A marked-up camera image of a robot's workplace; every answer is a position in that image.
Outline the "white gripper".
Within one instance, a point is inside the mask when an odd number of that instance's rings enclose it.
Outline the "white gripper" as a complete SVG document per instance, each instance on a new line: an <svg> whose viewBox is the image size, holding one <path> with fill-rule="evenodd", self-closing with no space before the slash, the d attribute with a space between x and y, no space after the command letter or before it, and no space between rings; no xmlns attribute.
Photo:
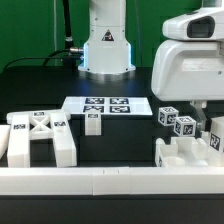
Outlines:
<svg viewBox="0 0 224 224"><path fill-rule="evenodd" d="M224 7L202 7L164 22L151 89L162 101L191 101L206 127L204 100L224 100Z"/></svg>

